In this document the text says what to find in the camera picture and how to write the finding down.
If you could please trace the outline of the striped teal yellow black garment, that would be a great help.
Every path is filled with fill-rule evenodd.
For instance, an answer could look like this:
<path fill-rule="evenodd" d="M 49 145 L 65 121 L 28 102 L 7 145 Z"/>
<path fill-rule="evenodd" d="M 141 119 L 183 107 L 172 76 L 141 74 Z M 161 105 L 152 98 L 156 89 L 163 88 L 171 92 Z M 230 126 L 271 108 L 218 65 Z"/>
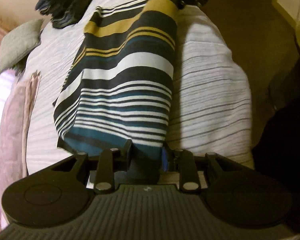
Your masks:
<path fill-rule="evenodd" d="M 97 7 L 55 101 L 57 146 L 99 155 L 131 140 L 157 160 L 172 102 L 178 3 L 132 0 Z"/>

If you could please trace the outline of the white striped bed cover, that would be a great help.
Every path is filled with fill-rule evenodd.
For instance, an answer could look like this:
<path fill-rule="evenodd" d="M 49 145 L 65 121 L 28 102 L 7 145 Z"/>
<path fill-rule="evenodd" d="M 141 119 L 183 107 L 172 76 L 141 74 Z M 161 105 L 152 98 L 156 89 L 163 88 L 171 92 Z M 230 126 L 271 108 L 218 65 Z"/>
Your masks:
<path fill-rule="evenodd" d="M 62 30 L 48 24 L 41 44 L 30 54 L 24 83 L 13 89 L 5 113 L 6 124 L 28 124 L 23 150 L 12 146 L 19 135 L 0 136 L 0 194 L 26 173 L 34 173 L 68 156 L 57 148 L 52 124 L 52 102 L 70 62 L 83 41 L 83 28 L 98 5 L 114 7 L 131 0 L 93 0 L 82 20 Z M 216 152 L 247 166 L 251 94 L 243 70 L 232 60 L 219 30 L 197 7 L 187 6 L 178 20 L 177 69 L 173 81 L 173 106 L 167 141 L 196 155 Z"/>

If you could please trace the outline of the pink folded blanket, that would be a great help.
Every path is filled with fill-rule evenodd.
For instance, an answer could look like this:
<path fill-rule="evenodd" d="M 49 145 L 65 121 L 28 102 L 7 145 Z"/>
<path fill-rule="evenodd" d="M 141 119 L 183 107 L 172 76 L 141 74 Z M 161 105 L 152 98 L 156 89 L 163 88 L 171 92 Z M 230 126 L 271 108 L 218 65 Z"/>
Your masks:
<path fill-rule="evenodd" d="M 12 86 L 0 123 L 0 198 L 14 182 L 27 176 L 27 135 L 41 73 Z"/>

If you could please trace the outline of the grey green cushion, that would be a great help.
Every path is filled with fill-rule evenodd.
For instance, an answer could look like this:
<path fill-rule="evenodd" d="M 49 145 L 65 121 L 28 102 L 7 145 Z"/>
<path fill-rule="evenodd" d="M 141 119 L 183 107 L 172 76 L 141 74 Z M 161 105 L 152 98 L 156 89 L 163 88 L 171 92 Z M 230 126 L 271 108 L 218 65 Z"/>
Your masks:
<path fill-rule="evenodd" d="M 40 33 L 44 20 L 26 22 L 7 33 L 0 44 L 0 75 L 18 64 L 40 45 Z"/>

